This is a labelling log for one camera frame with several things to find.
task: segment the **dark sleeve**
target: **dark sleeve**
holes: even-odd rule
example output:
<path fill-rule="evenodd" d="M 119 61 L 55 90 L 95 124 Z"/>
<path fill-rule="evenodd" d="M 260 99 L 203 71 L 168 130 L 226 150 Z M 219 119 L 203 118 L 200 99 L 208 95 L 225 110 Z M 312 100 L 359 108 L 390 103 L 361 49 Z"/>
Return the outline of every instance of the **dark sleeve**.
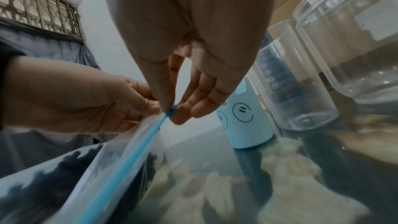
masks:
<path fill-rule="evenodd" d="M 0 41 L 0 115 L 3 112 L 3 88 L 4 88 L 4 79 L 5 73 L 7 71 L 10 62 L 16 58 L 17 56 L 24 56 L 25 54 L 12 46 L 9 46 Z"/>

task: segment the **person's left hand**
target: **person's left hand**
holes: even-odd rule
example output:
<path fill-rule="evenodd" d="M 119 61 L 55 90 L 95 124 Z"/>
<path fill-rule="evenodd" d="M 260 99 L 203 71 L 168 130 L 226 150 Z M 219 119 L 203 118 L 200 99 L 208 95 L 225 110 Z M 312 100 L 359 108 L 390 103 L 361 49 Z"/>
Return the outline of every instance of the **person's left hand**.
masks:
<path fill-rule="evenodd" d="M 18 57 L 6 72 L 3 126 L 121 133 L 157 114 L 148 85 L 79 64 Z"/>

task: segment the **window grille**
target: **window grille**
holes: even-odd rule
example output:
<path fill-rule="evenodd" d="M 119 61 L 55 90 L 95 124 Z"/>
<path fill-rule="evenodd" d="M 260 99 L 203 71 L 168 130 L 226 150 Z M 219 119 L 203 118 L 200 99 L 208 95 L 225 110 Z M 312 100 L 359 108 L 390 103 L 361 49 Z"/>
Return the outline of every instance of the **window grille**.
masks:
<path fill-rule="evenodd" d="M 77 9 L 63 0 L 0 0 L 0 17 L 82 37 Z"/>

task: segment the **person's right hand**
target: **person's right hand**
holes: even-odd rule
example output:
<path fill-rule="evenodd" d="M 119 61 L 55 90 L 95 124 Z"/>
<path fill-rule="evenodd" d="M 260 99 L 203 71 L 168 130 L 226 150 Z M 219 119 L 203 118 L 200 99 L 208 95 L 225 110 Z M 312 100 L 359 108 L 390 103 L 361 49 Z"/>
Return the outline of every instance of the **person's right hand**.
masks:
<path fill-rule="evenodd" d="M 217 109 L 253 64 L 273 0 L 107 0 L 112 18 L 163 111 L 175 100 L 184 58 L 191 82 L 172 117 Z"/>

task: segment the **smiley face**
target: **smiley face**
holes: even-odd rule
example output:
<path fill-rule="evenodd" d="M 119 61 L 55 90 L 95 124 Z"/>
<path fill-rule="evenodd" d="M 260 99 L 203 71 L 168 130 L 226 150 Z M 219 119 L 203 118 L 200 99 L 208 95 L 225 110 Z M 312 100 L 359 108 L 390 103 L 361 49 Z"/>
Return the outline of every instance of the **smiley face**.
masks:
<path fill-rule="evenodd" d="M 228 127 L 228 119 L 227 119 L 227 116 L 226 116 L 223 112 L 221 112 L 221 111 L 218 111 L 218 112 L 217 112 L 217 116 L 218 116 L 218 119 L 220 120 L 221 126 L 222 126 L 224 129 L 226 129 L 226 128 Z"/>
<path fill-rule="evenodd" d="M 252 110 L 242 102 L 233 106 L 232 113 L 242 123 L 249 123 L 253 120 Z"/>

